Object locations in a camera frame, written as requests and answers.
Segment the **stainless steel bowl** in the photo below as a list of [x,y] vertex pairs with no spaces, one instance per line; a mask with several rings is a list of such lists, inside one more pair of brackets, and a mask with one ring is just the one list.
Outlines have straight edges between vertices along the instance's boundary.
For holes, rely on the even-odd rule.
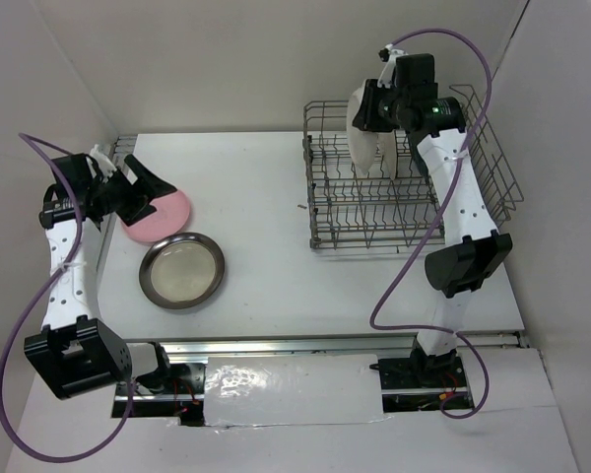
[[139,280],[152,303],[180,309],[209,298],[225,272],[224,254],[211,238],[182,233],[161,239],[147,251],[140,265]]

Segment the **metal dish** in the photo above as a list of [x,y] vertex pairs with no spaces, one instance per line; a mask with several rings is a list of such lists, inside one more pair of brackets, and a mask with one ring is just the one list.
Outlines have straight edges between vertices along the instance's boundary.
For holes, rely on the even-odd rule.
[[[191,247],[194,247],[196,250],[202,251],[204,254],[209,252],[214,258],[214,261],[209,261],[209,270],[213,273],[212,279],[210,279],[210,276],[208,278],[205,278],[204,276],[205,281],[201,282],[201,284],[205,285],[205,288],[202,288],[201,294],[198,296],[193,295],[188,299],[181,297],[172,298],[163,295],[162,293],[166,293],[166,291],[163,291],[162,289],[162,287],[164,287],[165,285],[165,283],[163,283],[162,280],[156,281],[156,283],[154,284],[154,267],[156,267],[157,279],[161,277],[168,277],[170,278],[168,280],[169,284],[175,284],[180,282],[179,280],[175,279],[175,276],[166,274],[166,269],[163,263],[164,258],[167,258],[166,261],[170,261],[176,265],[175,271],[179,272],[181,267],[181,270],[185,272],[185,274],[183,275],[184,277],[194,277],[193,267],[191,265],[189,265],[187,268],[185,266],[180,266],[180,260],[178,259],[177,261],[175,261],[174,257],[172,257],[172,255],[176,253],[176,251],[172,250],[174,247],[178,245],[182,249],[190,249]],[[154,303],[155,305],[159,305],[163,308],[180,309],[193,307],[209,298],[210,295],[221,284],[225,272],[226,261],[224,259],[224,254],[222,253],[219,246],[211,238],[208,238],[207,236],[201,234],[182,233],[161,239],[160,241],[155,243],[149,249],[149,251],[147,251],[147,254],[142,260],[142,264],[140,265],[139,281],[143,293],[145,293],[145,296],[147,296],[147,298],[149,298],[149,300],[152,303]]]

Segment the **white table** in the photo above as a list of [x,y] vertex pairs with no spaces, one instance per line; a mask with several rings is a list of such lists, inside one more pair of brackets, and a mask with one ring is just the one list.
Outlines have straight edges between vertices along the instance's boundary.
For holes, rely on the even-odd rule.
[[[188,231],[214,239],[227,274],[205,303],[186,311],[144,296],[138,268],[148,247],[116,220],[99,290],[103,319],[128,340],[371,334],[368,317],[406,255],[309,249],[301,133],[140,135],[134,154],[186,192]],[[427,323],[436,292],[419,259],[379,315]],[[468,331],[523,329],[505,269],[474,295]]]

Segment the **red wire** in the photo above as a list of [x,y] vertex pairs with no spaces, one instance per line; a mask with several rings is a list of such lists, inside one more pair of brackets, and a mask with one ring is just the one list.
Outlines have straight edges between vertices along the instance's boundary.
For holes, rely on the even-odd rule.
[[455,377],[453,374],[451,374],[450,372],[446,372],[445,373],[447,376],[449,376],[451,379],[453,379],[453,382],[455,383],[455,387],[453,388],[453,392],[457,391],[458,388],[458,383],[457,383],[457,377]]
[[173,380],[173,409],[177,412],[177,381]]
[[188,389],[188,392],[190,393],[190,397],[193,398],[193,404],[198,404],[198,402],[195,400],[195,393],[193,392],[193,388],[190,387],[190,384],[187,383],[184,379],[180,378],[179,379],[185,386],[186,389]]

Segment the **wire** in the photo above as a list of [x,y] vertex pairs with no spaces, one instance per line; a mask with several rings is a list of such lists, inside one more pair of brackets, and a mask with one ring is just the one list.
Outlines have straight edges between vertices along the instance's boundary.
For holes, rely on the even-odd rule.
[[[486,60],[486,57],[484,56],[484,54],[482,54],[482,51],[472,41],[470,41],[463,34],[460,34],[460,33],[455,32],[453,30],[447,30],[444,28],[429,28],[429,29],[417,30],[412,33],[404,34],[404,35],[398,37],[396,40],[394,40],[391,43],[391,46],[395,46],[395,45],[399,44],[400,42],[403,42],[406,39],[409,39],[411,37],[419,36],[422,34],[433,34],[433,33],[446,34],[449,36],[453,36],[456,39],[459,39],[460,41],[464,42],[467,46],[469,46],[473,50],[475,55],[480,59],[480,62],[482,63],[482,67],[484,68],[484,73],[486,74],[486,98],[484,100],[484,103],[482,104],[482,108],[481,108],[480,112],[478,113],[475,123],[473,123],[473,125],[471,126],[470,130],[468,131],[468,133],[466,135],[466,138],[462,142],[462,146],[459,151],[461,153],[469,147],[469,144],[471,142],[471,139],[473,138],[473,135],[475,135],[475,133],[477,132],[478,128],[480,127],[482,121],[486,118],[486,112],[488,110],[489,104],[491,103],[491,97],[493,96],[493,78],[491,75],[491,68],[489,66],[488,61]],[[410,268],[412,267],[412,265],[414,264],[414,262],[418,258],[418,255],[421,253],[421,251],[423,250],[423,248],[427,244],[427,241],[431,238],[431,235],[433,235],[435,228],[439,225],[440,221],[442,220],[442,216],[444,215],[444,211],[448,207],[449,202],[451,201],[451,198],[453,197],[453,192],[455,191],[455,188],[457,187],[457,183],[460,179],[463,161],[464,160],[461,160],[461,159],[456,160],[455,172],[453,174],[453,179],[451,180],[451,185],[449,187],[449,190],[446,192],[446,196],[444,197],[444,200],[440,203],[440,208],[438,209],[437,213],[435,214],[435,218],[433,219],[433,222],[431,222],[431,225],[429,226],[427,232],[423,235],[423,237],[421,238],[419,243],[416,245],[416,248],[414,249],[414,251],[412,251],[412,254],[407,259],[407,261],[405,262],[405,264],[403,265],[403,267],[399,271],[396,278],[394,278],[394,280],[392,281],[392,284],[390,284],[390,286],[387,288],[387,290],[383,293],[383,296],[381,296],[381,299],[379,299],[379,301],[374,306],[374,310],[372,311],[372,314],[370,315],[370,319],[369,319],[369,325],[374,330],[434,330],[434,331],[439,331],[439,332],[444,332],[444,333],[450,333],[452,335],[457,336],[457,338],[459,338],[460,340],[462,340],[462,342],[469,348],[469,350],[473,353],[473,355],[475,355],[475,357],[477,358],[477,361],[480,364],[480,368],[482,369],[482,373],[484,374],[484,383],[485,383],[484,384],[484,393],[482,394],[482,398],[480,399],[480,402],[477,404],[477,406],[475,406],[475,408],[473,408],[470,412],[465,413],[465,414],[461,414],[461,415],[450,414],[444,410],[444,407],[446,406],[446,403],[449,402],[451,399],[454,399],[456,397],[462,397],[465,394],[455,393],[451,396],[448,396],[445,400],[443,400],[440,403],[440,412],[442,412],[442,414],[444,414],[446,417],[449,417],[451,419],[468,419],[469,417],[472,417],[475,414],[477,414],[478,412],[480,412],[482,407],[484,407],[484,404],[486,404],[486,400],[489,397],[489,392],[491,389],[491,380],[489,378],[489,372],[488,372],[488,369],[486,368],[486,364],[484,363],[484,360],[482,359],[482,356],[480,355],[480,353],[471,344],[471,342],[469,341],[468,338],[466,338],[461,333],[451,330],[450,328],[438,327],[437,325],[379,325],[376,323],[376,317],[378,316],[378,313],[381,311],[381,308],[387,302],[387,300],[392,295],[392,293],[394,292],[396,287],[400,284],[400,282],[403,280],[403,278],[405,278],[405,275],[409,272]]]
[[173,380],[173,412],[177,412],[177,381]]
[[[20,133],[18,136],[22,138],[25,143],[27,143],[33,150],[46,162],[46,164],[52,169],[53,173],[59,179],[59,182],[64,186],[66,193],[68,194],[68,198],[72,203],[72,206],[75,209],[75,219],[77,222],[77,231],[75,233],[75,240],[72,243],[72,247],[64,260],[64,263],[71,263],[74,260],[75,255],[79,249],[79,245],[81,244],[81,236],[83,235],[83,215],[81,213],[81,209],[79,208],[79,202],[75,195],[75,192],[68,182],[66,176],[61,172],[61,169],[52,161],[50,157],[46,155],[46,153],[37,145],[43,145],[48,148],[51,148],[59,153],[63,153],[64,155],[72,155],[69,151],[59,148],[51,143],[46,141],[40,140],[39,138],[35,138],[34,136],[27,135],[25,133]],[[63,272],[68,268],[66,264],[62,264],[59,268],[52,273],[50,278],[39,288],[39,290],[35,293],[33,298],[29,301],[29,303],[25,306],[24,310],[16,320],[9,336],[7,337],[7,341],[5,342],[4,348],[2,350],[2,355],[0,356],[0,424],[2,424],[2,428],[4,429],[5,433],[11,439],[13,444],[23,451],[28,456],[35,458],[39,461],[45,461],[47,463],[71,463],[73,461],[79,461],[89,456],[94,455],[95,453],[101,451],[103,448],[108,446],[112,440],[118,436],[122,428],[125,426],[127,419],[129,419],[132,406],[133,406],[133,391],[134,391],[134,383],[131,380],[127,380],[127,406],[125,407],[125,411],[123,412],[122,418],[116,426],[116,429],[107,437],[107,439],[103,440],[98,445],[94,446],[93,448],[79,453],[77,455],[70,455],[70,456],[50,456],[44,453],[40,453],[30,446],[28,446],[20,437],[18,437],[18,433],[15,431],[11,423],[9,422],[9,417],[7,416],[7,412],[4,405],[4,374],[7,368],[7,361],[9,359],[9,354],[11,353],[11,349],[13,348],[13,344],[18,336],[18,332],[24,325],[25,321],[33,311],[33,308],[39,303],[41,298],[46,294],[46,292],[52,288],[57,280],[61,277]]]
[[184,384],[186,386],[186,389],[188,389],[188,392],[190,394],[190,397],[193,400],[193,404],[198,405],[199,402],[197,402],[197,400],[195,399],[195,393],[193,392],[193,388],[190,386],[190,383],[187,382],[185,379],[180,378],[179,379],[181,381],[182,384]]
[[457,388],[459,387],[459,384],[457,383],[457,377],[455,377],[450,372],[446,372],[444,375],[450,377],[451,379],[453,379],[453,384],[454,384],[453,392],[457,391]]

